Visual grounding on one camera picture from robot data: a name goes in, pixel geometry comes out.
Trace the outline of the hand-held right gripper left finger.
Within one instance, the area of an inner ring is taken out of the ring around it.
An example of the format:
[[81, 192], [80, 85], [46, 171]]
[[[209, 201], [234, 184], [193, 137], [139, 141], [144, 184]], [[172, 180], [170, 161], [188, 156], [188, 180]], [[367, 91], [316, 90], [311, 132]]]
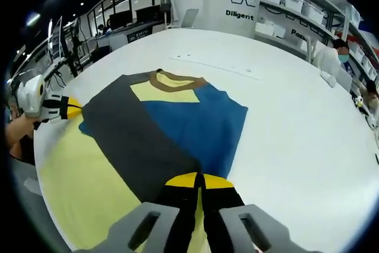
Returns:
[[89, 252], [187, 252], [195, 226], [197, 173], [166, 182], [154, 203], [144, 202], [115, 222]]

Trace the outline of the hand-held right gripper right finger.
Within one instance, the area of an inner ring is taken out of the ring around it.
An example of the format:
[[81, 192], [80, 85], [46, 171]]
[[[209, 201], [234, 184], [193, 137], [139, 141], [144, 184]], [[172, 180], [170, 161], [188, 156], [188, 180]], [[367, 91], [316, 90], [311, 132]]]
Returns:
[[307, 252], [286, 226], [254, 204], [245, 204], [234, 185], [204, 174], [201, 199], [211, 252]]

